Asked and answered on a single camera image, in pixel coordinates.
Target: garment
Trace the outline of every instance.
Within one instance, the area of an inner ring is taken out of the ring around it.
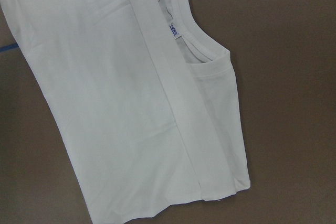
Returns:
[[[250,187],[230,52],[188,0],[0,0],[94,224]]]

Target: white t-shirt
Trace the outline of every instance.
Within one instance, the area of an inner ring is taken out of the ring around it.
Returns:
[[[230,52],[188,0],[0,0],[94,224],[250,187]]]

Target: shirt tag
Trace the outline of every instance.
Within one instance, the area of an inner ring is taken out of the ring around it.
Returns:
[[[169,28],[173,33],[174,39],[180,38],[181,34],[176,29],[176,22],[175,20],[170,21]]]

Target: blue line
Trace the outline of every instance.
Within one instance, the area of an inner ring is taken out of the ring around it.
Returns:
[[[5,46],[5,47],[0,47],[0,52],[5,52],[5,51],[11,50],[11,49],[18,48],[18,47],[19,47],[19,45],[17,43],[14,43],[14,44],[11,44],[11,45],[8,45],[8,46]]]

